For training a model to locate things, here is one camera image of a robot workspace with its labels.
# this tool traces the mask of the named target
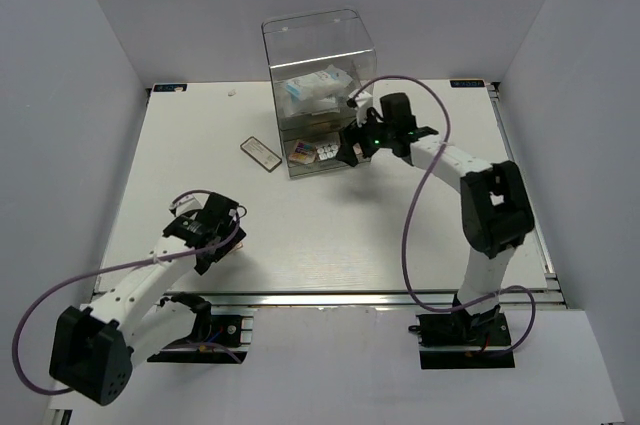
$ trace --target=label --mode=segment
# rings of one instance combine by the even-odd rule
[[[154,92],[186,92],[186,83],[161,83],[153,86]]]
[[[240,149],[260,164],[267,172],[273,172],[278,165],[282,163],[282,159],[269,150],[256,137],[249,137],[240,145]]]
[[[484,80],[449,80],[451,88],[484,88]]]

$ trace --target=small white object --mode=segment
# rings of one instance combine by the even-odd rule
[[[329,65],[325,70],[289,79],[284,88],[296,100],[320,100],[345,89],[353,79],[343,70]]]

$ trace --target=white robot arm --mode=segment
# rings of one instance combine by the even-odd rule
[[[433,163],[443,139],[430,127],[417,127],[404,93],[382,97],[382,115],[369,97],[352,98],[349,104],[357,109],[356,120],[340,132],[338,160],[356,166],[359,161],[353,147],[358,145],[365,158],[388,148],[411,166],[426,170]],[[462,228],[470,245],[465,278],[453,306],[496,295],[451,313],[448,320],[437,317],[436,328],[443,330],[430,329],[426,341],[422,334],[423,344],[468,344],[495,326],[499,317],[496,292],[516,247],[533,230],[533,212],[520,171],[511,161],[491,164],[447,144],[433,174],[460,193]]]
[[[238,207],[215,193],[204,207],[193,196],[183,198],[149,254],[154,265],[133,269],[82,310],[69,307],[60,315],[50,375],[107,405],[122,393],[133,368],[167,345],[208,340],[216,330],[211,304],[201,297],[174,295],[157,312],[149,311],[181,276],[205,273],[246,236]]]

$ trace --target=rectangular tag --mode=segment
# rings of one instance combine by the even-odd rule
[[[484,80],[449,80],[451,88],[484,88]]]
[[[256,137],[249,137],[240,148],[267,172],[273,172],[282,163],[282,159]]]

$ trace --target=white tabletop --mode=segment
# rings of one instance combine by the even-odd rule
[[[486,89],[452,89],[446,80],[427,83],[449,109],[456,145],[491,162],[507,159]],[[396,91],[409,95],[420,126],[444,131],[437,105],[416,85],[383,82],[376,84],[374,95],[377,101]],[[152,93],[102,266],[146,256],[172,219],[167,210],[171,199],[205,188],[247,208],[244,248],[204,276],[185,275],[171,290],[404,290],[400,237],[421,171],[381,151],[355,169],[290,179],[286,163],[268,173],[240,150],[252,135],[280,153],[269,83],[194,83],[185,92]],[[430,180],[409,240],[414,286],[456,290],[468,250],[459,195]],[[111,288],[122,276],[103,276],[97,290]],[[546,286],[544,261],[532,234],[507,270],[503,285],[511,284]]]
[[[507,311],[513,336],[528,311]],[[540,312],[514,369],[420,370],[410,310],[262,309],[242,365],[144,363],[101,407],[70,393],[70,424],[585,425],[622,414],[584,312]]]

